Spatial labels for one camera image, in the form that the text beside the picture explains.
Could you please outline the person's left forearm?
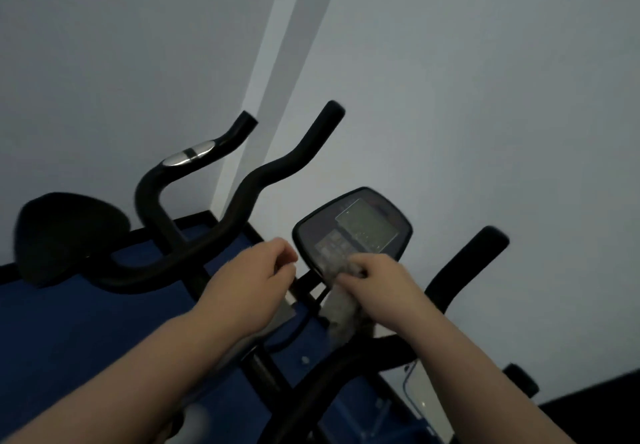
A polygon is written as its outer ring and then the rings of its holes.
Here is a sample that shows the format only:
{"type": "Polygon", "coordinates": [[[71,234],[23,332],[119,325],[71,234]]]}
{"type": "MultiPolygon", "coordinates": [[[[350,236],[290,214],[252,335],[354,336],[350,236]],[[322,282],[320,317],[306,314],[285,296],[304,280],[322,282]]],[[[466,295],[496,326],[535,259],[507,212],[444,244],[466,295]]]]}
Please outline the person's left forearm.
{"type": "Polygon", "coordinates": [[[228,311],[174,317],[3,444],[149,444],[223,354],[263,325],[228,311]]]}

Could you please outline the person's right hand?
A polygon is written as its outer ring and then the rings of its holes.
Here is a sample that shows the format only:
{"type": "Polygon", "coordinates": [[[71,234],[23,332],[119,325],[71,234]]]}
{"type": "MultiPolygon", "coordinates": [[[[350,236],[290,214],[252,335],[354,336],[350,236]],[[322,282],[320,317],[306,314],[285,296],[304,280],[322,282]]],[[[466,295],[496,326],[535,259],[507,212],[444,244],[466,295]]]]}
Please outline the person's right hand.
{"type": "Polygon", "coordinates": [[[341,272],[335,282],[378,324],[405,336],[422,316],[438,313],[410,273],[390,256],[357,253],[350,256],[349,262],[359,267],[365,276],[341,272]]]}

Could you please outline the black bike seat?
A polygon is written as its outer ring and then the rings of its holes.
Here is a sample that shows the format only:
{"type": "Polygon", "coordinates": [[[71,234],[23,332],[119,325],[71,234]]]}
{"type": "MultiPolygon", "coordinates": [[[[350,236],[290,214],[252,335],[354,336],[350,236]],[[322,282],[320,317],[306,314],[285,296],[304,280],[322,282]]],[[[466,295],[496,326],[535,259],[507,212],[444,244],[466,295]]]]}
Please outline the black bike seat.
{"type": "Polygon", "coordinates": [[[53,192],[27,202],[13,230],[21,279],[35,288],[57,285],[93,256],[106,254],[131,230],[119,208],[86,195],[53,192]]]}

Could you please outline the grey cleaning cloth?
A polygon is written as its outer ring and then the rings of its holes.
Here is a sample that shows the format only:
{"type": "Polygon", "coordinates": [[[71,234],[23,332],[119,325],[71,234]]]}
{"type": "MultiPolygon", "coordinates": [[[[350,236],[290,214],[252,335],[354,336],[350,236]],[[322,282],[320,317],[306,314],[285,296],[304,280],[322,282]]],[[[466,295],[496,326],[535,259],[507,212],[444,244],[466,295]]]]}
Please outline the grey cleaning cloth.
{"type": "Polygon", "coordinates": [[[348,257],[332,255],[323,263],[322,279],[330,292],[324,300],[319,315],[328,321],[330,347],[336,350],[354,337],[374,337],[375,322],[365,313],[362,305],[335,280],[344,269],[348,257]]]}

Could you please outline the black exercise bike console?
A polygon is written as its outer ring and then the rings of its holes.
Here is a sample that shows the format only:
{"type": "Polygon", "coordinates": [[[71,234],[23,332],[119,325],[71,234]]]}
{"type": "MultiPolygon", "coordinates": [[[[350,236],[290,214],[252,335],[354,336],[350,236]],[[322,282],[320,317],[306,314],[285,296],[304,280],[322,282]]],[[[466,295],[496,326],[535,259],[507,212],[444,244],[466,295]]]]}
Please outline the black exercise bike console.
{"type": "Polygon", "coordinates": [[[320,206],[292,229],[292,239],[309,270],[330,277],[354,253],[387,254],[400,260],[413,235],[408,218],[386,197],[357,188],[320,206]]]}

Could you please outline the person's right forearm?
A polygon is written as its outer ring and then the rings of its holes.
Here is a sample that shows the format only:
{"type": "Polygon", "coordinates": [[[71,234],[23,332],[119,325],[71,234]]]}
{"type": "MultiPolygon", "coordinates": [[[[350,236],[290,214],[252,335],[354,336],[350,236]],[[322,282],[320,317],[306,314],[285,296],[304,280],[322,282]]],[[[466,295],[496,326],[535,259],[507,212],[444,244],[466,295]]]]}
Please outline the person's right forearm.
{"type": "Polygon", "coordinates": [[[460,444],[575,444],[439,311],[407,313],[397,332],[419,356],[460,444]]]}

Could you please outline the person's left hand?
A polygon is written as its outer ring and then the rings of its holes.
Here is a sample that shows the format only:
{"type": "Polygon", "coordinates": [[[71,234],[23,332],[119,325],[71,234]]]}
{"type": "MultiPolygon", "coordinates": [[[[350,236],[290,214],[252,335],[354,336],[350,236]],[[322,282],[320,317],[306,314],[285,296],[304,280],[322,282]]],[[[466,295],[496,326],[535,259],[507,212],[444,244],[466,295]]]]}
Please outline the person's left hand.
{"type": "Polygon", "coordinates": [[[261,242],[227,262],[209,281],[193,314],[236,337],[264,329],[291,285],[278,285],[274,274],[298,254],[283,238],[261,242]]]}

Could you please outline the blue mat with black border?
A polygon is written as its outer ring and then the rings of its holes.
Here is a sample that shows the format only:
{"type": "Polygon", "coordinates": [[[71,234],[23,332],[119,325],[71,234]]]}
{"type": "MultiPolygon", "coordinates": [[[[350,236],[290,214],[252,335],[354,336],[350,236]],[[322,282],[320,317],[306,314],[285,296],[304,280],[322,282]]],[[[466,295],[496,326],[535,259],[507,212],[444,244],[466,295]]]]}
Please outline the blue mat with black border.
{"type": "MultiPolygon", "coordinates": [[[[0,285],[0,442],[194,305],[182,283],[140,295],[75,276],[0,285]]],[[[199,402],[204,444],[257,444],[271,413],[237,368],[199,402]]]]}

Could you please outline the black adjustment knob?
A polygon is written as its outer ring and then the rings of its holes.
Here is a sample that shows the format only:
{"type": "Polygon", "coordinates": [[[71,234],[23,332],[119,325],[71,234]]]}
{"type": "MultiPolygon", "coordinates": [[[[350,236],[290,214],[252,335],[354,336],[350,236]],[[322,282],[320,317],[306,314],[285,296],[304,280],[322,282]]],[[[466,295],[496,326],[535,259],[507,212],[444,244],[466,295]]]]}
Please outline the black adjustment knob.
{"type": "Polygon", "coordinates": [[[519,365],[510,363],[502,370],[502,372],[528,398],[532,399],[535,395],[537,395],[540,392],[539,385],[519,365]]]}

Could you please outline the white plastic bike cover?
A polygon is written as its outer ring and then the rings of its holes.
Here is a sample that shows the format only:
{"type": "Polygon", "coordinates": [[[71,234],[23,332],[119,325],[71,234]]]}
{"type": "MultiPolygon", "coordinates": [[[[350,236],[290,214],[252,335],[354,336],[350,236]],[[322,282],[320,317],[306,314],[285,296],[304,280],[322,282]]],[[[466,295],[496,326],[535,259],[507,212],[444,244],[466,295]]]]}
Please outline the white plastic bike cover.
{"type": "Polygon", "coordinates": [[[443,411],[435,389],[418,359],[404,367],[402,392],[408,407],[419,418],[428,420],[443,411]]]}

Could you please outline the black bike stem post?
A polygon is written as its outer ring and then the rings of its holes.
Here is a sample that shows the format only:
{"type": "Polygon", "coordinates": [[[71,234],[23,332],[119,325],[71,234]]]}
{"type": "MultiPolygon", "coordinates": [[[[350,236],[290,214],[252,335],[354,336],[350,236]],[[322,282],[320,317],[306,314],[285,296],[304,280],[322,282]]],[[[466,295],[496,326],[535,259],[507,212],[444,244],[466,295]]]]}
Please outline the black bike stem post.
{"type": "Polygon", "coordinates": [[[244,356],[240,368],[267,407],[276,404],[291,391],[291,385],[261,344],[254,346],[244,356]]]}

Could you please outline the black handlebar with silver sensor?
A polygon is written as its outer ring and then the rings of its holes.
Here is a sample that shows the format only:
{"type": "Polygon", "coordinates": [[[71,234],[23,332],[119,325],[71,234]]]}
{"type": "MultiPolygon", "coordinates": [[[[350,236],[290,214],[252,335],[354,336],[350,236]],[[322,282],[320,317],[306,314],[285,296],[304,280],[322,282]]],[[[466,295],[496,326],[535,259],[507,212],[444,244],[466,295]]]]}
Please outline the black handlebar with silver sensor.
{"type": "Polygon", "coordinates": [[[260,192],[308,165],[345,114],[338,102],[327,102],[296,147],[246,175],[220,221],[208,233],[191,241],[182,236],[161,206],[162,191],[174,181],[233,152],[244,143],[258,122],[243,111],[221,137],[165,158],[143,176],[134,193],[138,217],[164,257],[143,267],[127,267],[116,263],[109,255],[100,256],[81,270],[82,276],[92,285],[116,294],[142,294],[181,281],[197,301],[209,281],[205,263],[219,255],[244,229],[260,192]]]}

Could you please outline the black curved bike handlebar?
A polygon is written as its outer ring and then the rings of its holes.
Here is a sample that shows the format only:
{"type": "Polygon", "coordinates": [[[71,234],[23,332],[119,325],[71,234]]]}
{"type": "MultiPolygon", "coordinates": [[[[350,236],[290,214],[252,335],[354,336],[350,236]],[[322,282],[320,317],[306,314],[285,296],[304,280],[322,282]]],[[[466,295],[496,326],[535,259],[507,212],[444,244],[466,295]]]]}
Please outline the black curved bike handlebar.
{"type": "MultiPolygon", "coordinates": [[[[454,298],[508,246],[508,236],[485,226],[436,275],[425,295],[445,313],[454,298]]],[[[303,444],[341,389],[361,375],[402,367],[417,359],[400,336],[357,336],[318,363],[274,410],[257,444],[303,444]]]]}

